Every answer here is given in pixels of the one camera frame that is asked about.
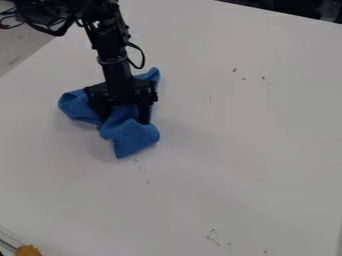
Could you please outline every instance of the blue cloth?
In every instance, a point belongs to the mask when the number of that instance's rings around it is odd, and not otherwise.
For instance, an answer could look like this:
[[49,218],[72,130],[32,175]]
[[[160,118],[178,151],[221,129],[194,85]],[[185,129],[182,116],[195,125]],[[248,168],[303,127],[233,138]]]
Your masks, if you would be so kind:
[[[152,68],[149,72],[136,76],[139,79],[160,80],[160,72]],[[89,107],[84,90],[67,92],[58,101],[58,107],[72,120],[96,124],[103,139],[113,141],[117,158],[123,158],[157,143],[160,139],[158,128],[153,124],[142,125],[138,120],[138,109],[132,105],[116,106],[103,123]]]

